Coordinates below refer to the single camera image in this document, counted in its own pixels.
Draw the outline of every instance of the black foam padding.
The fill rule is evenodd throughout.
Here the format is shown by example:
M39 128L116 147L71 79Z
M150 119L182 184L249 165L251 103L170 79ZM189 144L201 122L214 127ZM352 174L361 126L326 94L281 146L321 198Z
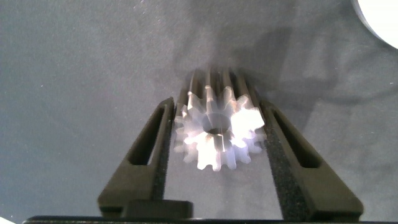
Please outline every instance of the black foam padding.
M303 221L310 212L271 124L266 126L266 134L268 158L283 218L285 221Z

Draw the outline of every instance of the spur gear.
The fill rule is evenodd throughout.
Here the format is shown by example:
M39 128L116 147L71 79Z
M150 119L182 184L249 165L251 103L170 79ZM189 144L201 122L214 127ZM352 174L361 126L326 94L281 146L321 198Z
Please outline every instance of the spur gear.
M221 96L218 98L207 78L205 97L200 99L188 92L188 103L175 117L177 152L185 152L185 162L197 159L198 169L212 165L219 171L223 164L236 168L236 161L249 163L249 152L259 153L256 142L265 140L264 120L259 108L253 106L248 95L235 98L229 74Z

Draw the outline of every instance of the gray fabric surface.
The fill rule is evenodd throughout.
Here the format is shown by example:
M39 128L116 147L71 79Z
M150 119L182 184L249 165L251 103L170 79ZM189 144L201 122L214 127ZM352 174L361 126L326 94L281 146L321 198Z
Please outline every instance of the gray fabric surface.
M398 51L349 1L0 1L0 21L1 217L99 215L158 102L213 63L249 72L362 220L398 220ZM266 154L253 160L199 172L172 153L165 196L196 217L278 219Z

